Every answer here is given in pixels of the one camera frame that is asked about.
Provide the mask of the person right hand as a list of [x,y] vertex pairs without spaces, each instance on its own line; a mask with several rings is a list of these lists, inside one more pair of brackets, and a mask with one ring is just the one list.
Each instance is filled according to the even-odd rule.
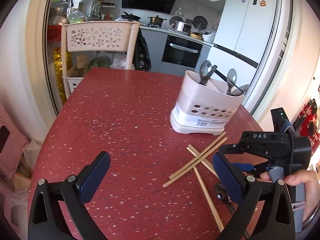
[[316,210],[320,199],[320,188],[315,171],[299,170],[284,178],[289,186],[305,185],[305,208],[303,222],[305,222]]

